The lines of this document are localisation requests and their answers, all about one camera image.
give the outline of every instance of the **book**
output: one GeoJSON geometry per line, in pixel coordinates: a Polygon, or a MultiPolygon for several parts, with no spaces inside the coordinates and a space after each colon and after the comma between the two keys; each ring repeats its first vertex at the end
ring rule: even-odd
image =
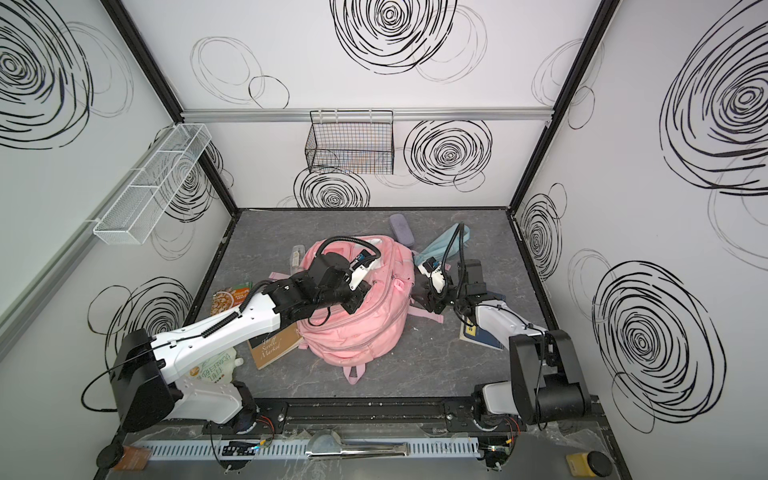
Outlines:
{"type": "Polygon", "coordinates": [[[249,343],[251,347],[250,355],[256,363],[256,368],[261,370],[298,347],[302,339],[303,337],[299,333],[299,325],[292,323],[259,345],[253,346],[252,343],[249,343]]]}
{"type": "Polygon", "coordinates": [[[491,335],[491,333],[483,330],[479,326],[469,326],[462,324],[462,327],[463,328],[458,332],[458,339],[464,340],[465,342],[487,346],[492,349],[504,349],[504,346],[496,339],[496,337],[491,335]]]}
{"type": "Polygon", "coordinates": [[[253,282],[245,282],[214,293],[214,301],[210,305],[211,316],[240,305],[252,286],[253,282]]]}

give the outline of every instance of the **white wire basket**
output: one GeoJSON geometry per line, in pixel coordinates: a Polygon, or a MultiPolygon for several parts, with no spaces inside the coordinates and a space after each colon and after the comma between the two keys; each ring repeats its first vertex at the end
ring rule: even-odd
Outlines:
{"type": "Polygon", "coordinates": [[[94,235],[107,245],[140,245],[163,216],[210,143],[204,124],[178,124],[144,162],[94,235]]]}

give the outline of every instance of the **black frame edge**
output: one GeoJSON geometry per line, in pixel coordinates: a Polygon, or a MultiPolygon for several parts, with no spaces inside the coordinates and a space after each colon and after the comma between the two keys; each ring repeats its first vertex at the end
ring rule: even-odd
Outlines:
{"type": "Polygon", "coordinates": [[[512,209],[512,215],[514,215],[520,205],[523,202],[528,188],[533,183],[533,179],[536,176],[541,162],[549,151],[549,146],[554,140],[554,136],[560,127],[560,123],[565,118],[565,114],[568,112],[568,107],[573,100],[576,91],[579,88],[579,82],[584,76],[584,73],[589,68],[589,64],[592,61],[594,53],[598,49],[598,45],[603,39],[603,34],[611,23],[611,19],[616,12],[616,8],[619,6],[621,0],[601,0],[597,11],[592,18],[592,23],[589,25],[587,35],[584,37],[584,41],[581,43],[576,60],[574,60],[571,70],[568,72],[568,76],[565,78],[563,88],[560,90],[558,99],[554,103],[554,114],[552,115],[551,123],[544,128],[541,132],[541,136],[536,142],[536,147],[531,154],[531,159],[528,161],[528,165],[525,167],[525,172],[518,184],[515,195],[512,197],[512,202],[509,207],[512,209]]]}
{"type": "Polygon", "coordinates": [[[325,211],[350,211],[350,212],[387,212],[387,211],[423,211],[423,210],[507,210],[508,207],[344,207],[344,208],[304,208],[304,207],[264,207],[243,208],[251,212],[325,212],[325,211]]]}
{"type": "MultiPolygon", "coordinates": [[[[127,433],[123,429],[118,429],[118,431],[114,434],[114,437],[112,437],[112,441],[110,443],[123,443],[125,442],[126,436],[127,433]]],[[[106,480],[109,472],[111,472],[109,468],[98,468],[96,470],[96,475],[94,475],[94,480],[106,480]]]]}
{"type": "Polygon", "coordinates": [[[600,398],[596,395],[592,395],[592,413],[581,418],[582,420],[592,420],[598,423],[600,427],[600,433],[603,435],[603,440],[608,448],[608,452],[614,460],[614,465],[619,474],[621,480],[632,480],[632,474],[629,472],[627,463],[624,460],[624,455],[621,453],[619,444],[616,441],[616,435],[611,428],[611,424],[608,423],[608,417],[605,416],[605,410],[600,402],[600,398]]]}
{"type": "Polygon", "coordinates": [[[552,305],[549,303],[549,297],[544,290],[544,284],[538,277],[536,267],[534,266],[533,259],[531,258],[531,253],[528,251],[528,245],[525,244],[525,240],[523,240],[522,235],[520,234],[518,221],[515,219],[514,214],[510,210],[507,210],[507,219],[509,220],[509,227],[512,228],[512,235],[515,236],[515,242],[517,243],[518,249],[520,250],[520,255],[523,257],[525,270],[528,272],[528,278],[530,279],[531,286],[533,286],[533,291],[536,294],[538,305],[541,307],[541,314],[544,316],[544,321],[547,323],[547,328],[549,330],[557,330],[559,329],[558,321],[554,317],[554,310],[552,310],[552,305]]]}
{"type": "Polygon", "coordinates": [[[203,282],[200,284],[200,288],[197,289],[197,295],[195,295],[192,307],[187,313],[187,317],[184,319],[183,326],[191,325],[197,321],[197,315],[200,314],[200,309],[203,308],[205,296],[208,294],[208,290],[210,290],[210,286],[214,282],[214,277],[216,276],[217,270],[219,270],[219,265],[221,265],[221,260],[224,258],[224,253],[227,252],[227,247],[230,245],[230,240],[232,240],[232,233],[234,233],[237,222],[240,221],[242,214],[243,211],[238,210],[230,220],[230,224],[227,225],[227,229],[224,231],[224,236],[221,238],[221,242],[216,249],[214,258],[211,260],[208,270],[203,277],[203,282]]]}
{"type": "MultiPolygon", "coordinates": [[[[171,90],[170,85],[163,76],[162,70],[157,66],[157,62],[154,60],[154,57],[152,57],[147,44],[144,43],[141,33],[139,33],[136,24],[134,24],[131,15],[125,8],[125,5],[123,5],[123,2],[121,0],[101,0],[101,4],[104,6],[104,10],[107,11],[115,28],[120,32],[123,41],[131,50],[131,54],[133,54],[139,67],[141,67],[141,70],[147,77],[157,98],[160,99],[160,102],[165,107],[168,115],[170,115],[170,119],[174,123],[183,123],[184,118],[181,116],[181,112],[183,111],[181,104],[176,99],[176,95],[174,95],[173,90],[171,90]]],[[[235,200],[232,198],[232,194],[230,194],[227,186],[224,184],[223,180],[221,180],[219,172],[216,170],[214,164],[210,161],[210,157],[205,151],[200,156],[200,160],[198,160],[197,163],[200,165],[200,168],[203,169],[206,177],[208,177],[208,180],[214,187],[221,202],[226,207],[227,212],[229,212],[231,217],[234,217],[238,211],[235,200]]]]}

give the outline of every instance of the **metal handle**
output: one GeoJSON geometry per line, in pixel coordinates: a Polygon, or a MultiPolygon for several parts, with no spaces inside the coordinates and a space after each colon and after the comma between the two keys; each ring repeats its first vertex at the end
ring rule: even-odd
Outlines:
{"type": "Polygon", "coordinates": [[[339,435],[331,430],[320,430],[306,446],[306,456],[315,460],[331,458],[372,458],[408,456],[408,444],[344,445],[339,435]]]}

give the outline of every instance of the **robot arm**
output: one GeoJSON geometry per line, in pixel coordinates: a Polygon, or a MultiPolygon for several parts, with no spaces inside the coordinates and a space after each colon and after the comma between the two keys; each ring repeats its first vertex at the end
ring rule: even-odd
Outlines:
{"type": "MultiPolygon", "coordinates": [[[[427,284],[429,274],[440,273],[436,265],[434,259],[429,259],[421,266],[422,285],[427,284]]],[[[480,260],[466,260],[458,270],[457,287],[449,277],[445,278],[448,293],[444,298],[426,288],[414,297],[424,300],[422,305],[430,311],[442,311],[447,303],[453,303],[463,322],[491,333],[509,351],[511,381],[481,387],[478,423],[482,416],[520,415],[532,425],[589,412],[591,398],[571,337],[562,330],[546,330],[526,321],[509,308],[503,297],[489,292],[480,260]],[[544,365],[554,372],[545,372],[544,365]]]]}
{"type": "Polygon", "coordinates": [[[209,383],[184,373],[249,338],[309,318],[317,309],[340,304],[354,313],[370,290],[364,278],[380,257],[373,243],[331,237],[320,245],[308,270],[261,291],[254,288],[238,307],[153,338],[143,329],[127,334],[110,372],[123,428],[138,432],[163,419],[184,418],[248,429],[256,407],[244,384],[209,383]],[[334,241],[358,243],[366,250],[350,263],[338,253],[323,253],[334,241]]]}

